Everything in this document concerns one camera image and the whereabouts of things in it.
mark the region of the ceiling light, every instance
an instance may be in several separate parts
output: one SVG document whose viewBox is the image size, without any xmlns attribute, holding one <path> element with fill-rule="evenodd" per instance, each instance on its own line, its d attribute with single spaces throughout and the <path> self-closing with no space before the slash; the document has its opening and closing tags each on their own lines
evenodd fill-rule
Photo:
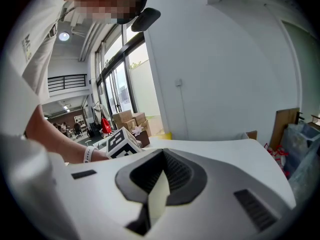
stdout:
<svg viewBox="0 0 320 240">
<path fill-rule="evenodd" d="M 69 34 L 67 32 L 62 32 L 60 35 L 59 35 L 59 39 L 61 41 L 67 41 L 69 39 Z"/>
</svg>

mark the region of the cardboard box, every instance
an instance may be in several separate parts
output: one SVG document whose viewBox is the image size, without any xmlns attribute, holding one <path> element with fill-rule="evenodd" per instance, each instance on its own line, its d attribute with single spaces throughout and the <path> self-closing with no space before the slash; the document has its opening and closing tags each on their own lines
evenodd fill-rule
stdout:
<svg viewBox="0 0 320 240">
<path fill-rule="evenodd" d="M 146 131 L 148 134 L 148 137 L 151 136 L 150 126 L 148 120 L 145 120 L 142 124 L 139 124 L 141 127 L 143 127 L 143 131 Z"/>
<path fill-rule="evenodd" d="M 122 127 L 126 128 L 130 133 L 132 133 L 132 130 L 137 126 L 136 124 L 136 120 L 135 119 L 131 119 L 129 121 L 126 122 L 122 122 L 122 123 L 117 123 L 116 127 L 118 129 L 121 129 Z"/>
<path fill-rule="evenodd" d="M 123 124 L 123 123 L 133 119 L 133 117 L 132 117 L 131 110 L 127 110 L 127 111 L 123 111 L 123 112 L 120 112 L 117 114 L 113 114 L 112 119 L 115 122 L 115 124 L 118 125 L 118 124 Z"/>
<path fill-rule="evenodd" d="M 148 138 L 148 133 L 146 130 L 143 130 L 138 136 L 135 136 L 137 141 L 141 141 L 142 148 L 150 144 L 150 140 Z"/>
<path fill-rule="evenodd" d="M 133 113 L 132 117 L 135 119 L 137 126 L 143 124 L 147 120 L 145 113 Z"/>
</svg>

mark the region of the black grille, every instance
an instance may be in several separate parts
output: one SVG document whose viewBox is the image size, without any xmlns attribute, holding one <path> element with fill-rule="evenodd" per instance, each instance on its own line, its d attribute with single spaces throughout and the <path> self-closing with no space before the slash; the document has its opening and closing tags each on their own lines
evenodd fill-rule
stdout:
<svg viewBox="0 0 320 240">
<path fill-rule="evenodd" d="M 172 193 L 188 183 L 192 176 L 192 171 L 187 165 L 167 153 L 164 153 L 163 158 L 165 160 L 163 170 Z"/>
<path fill-rule="evenodd" d="M 256 197 L 247 189 L 240 190 L 234 193 L 254 225 L 263 231 L 270 227 L 277 219 L 260 203 Z"/>
<path fill-rule="evenodd" d="M 131 180 L 148 194 L 157 183 L 161 172 L 164 171 L 170 192 L 183 187 L 191 178 L 191 169 L 169 154 L 158 155 L 134 169 Z"/>
</svg>

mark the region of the person's arm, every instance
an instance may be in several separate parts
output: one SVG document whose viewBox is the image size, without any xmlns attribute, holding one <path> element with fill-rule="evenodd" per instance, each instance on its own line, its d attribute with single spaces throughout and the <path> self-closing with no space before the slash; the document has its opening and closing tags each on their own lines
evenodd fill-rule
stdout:
<svg viewBox="0 0 320 240">
<path fill-rule="evenodd" d="M 26 127 L 28 139 L 41 143 L 47 151 L 60 154 L 65 162 L 79 164 L 84 162 L 86 147 L 74 142 L 45 119 L 42 106 L 38 105 Z M 95 150 L 91 161 L 107 160 L 106 154 Z"/>
</svg>

